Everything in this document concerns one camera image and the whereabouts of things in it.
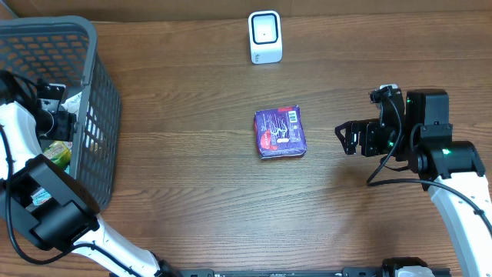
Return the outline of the grey plastic mesh basket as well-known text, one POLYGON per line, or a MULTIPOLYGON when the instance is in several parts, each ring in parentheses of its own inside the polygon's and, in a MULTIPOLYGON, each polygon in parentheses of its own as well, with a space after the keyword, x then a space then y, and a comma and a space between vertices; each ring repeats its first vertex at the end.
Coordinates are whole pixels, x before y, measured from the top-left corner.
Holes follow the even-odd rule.
POLYGON ((98 55, 93 24, 79 16, 1 22, 1 67, 66 85, 81 101, 70 174, 106 209, 113 191, 121 97, 98 55))

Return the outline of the purple sanitary pad pack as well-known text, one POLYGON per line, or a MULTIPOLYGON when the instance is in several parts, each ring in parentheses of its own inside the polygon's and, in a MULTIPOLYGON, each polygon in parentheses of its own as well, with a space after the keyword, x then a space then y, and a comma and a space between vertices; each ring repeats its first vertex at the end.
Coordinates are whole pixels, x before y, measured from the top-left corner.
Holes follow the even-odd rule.
POLYGON ((256 111, 254 130, 261 159, 300 157, 307 151, 298 105, 256 111))

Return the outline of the teal plastic packet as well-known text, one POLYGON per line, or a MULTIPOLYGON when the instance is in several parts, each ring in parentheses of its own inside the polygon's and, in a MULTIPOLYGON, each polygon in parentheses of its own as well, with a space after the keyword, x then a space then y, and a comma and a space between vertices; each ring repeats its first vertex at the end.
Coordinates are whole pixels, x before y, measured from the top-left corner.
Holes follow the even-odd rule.
POLYGON ((31 195, 32 198, 32 204, 34 206, 40 206, 47 202, 49 199, 52 198, 51 194, 46 191, 44 188, 39 187, 37 188, 33 194, 31 195))

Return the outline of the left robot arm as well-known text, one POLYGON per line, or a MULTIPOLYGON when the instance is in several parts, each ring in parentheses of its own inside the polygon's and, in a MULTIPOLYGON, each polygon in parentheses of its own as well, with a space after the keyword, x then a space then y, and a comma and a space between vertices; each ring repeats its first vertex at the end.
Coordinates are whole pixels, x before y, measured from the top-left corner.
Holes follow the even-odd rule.
POLYGON ((13 249, 36 265, 75 253, 113 276, 174 276, 165 260, 116 232, 90 192, 43 154, 41 138, 72 140, 77 116, 60 108, 65 90, 1 72, 1 216, 13 249))

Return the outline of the white barcode scanner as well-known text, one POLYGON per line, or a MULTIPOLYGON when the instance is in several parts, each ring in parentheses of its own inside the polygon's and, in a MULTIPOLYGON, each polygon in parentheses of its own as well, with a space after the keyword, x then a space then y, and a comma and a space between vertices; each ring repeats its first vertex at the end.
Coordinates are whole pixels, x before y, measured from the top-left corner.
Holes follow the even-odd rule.
POLYGON ((273 10, 253 12, 248 17, 251 62, 255 65, 282 60, 281 17, 273 10))

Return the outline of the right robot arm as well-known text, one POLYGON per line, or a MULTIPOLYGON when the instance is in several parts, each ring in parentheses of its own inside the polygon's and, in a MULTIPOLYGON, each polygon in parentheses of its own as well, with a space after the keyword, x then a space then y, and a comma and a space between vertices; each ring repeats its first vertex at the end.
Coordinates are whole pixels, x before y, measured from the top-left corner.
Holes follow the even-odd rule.
POLYGON ((335 135, 348 155, 394 158, 417 174, 407 184, 428 192, 444 221, 463 275, 491 274, 491 197, 486 169, 472 142, 455 141, 443 89, 407 93, 382 85, 370 93, 378 118, 348 121, 335 135))

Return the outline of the green yellow snack pouch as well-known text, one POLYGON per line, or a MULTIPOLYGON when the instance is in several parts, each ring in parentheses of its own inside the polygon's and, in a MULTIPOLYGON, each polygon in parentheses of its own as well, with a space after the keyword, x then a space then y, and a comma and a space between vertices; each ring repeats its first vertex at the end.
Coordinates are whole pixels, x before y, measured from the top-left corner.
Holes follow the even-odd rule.
POLYGON ((55 163, 59 168, 66 169, 71 161, 72 142, 53 141, 43 155, 55 163))

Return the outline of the white bamboo print tube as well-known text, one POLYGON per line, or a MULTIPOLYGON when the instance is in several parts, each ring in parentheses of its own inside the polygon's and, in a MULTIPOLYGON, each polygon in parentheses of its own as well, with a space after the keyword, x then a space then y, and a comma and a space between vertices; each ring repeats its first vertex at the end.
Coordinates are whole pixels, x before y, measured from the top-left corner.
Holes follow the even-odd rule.
POLYGON ((65 109, 66 112, 72 113, 72 114, 78 114, 79 109, 81 105, 81 93, 79 92, 78 94, 67 98, 64 103, 61 104, 61 106, 65 109))

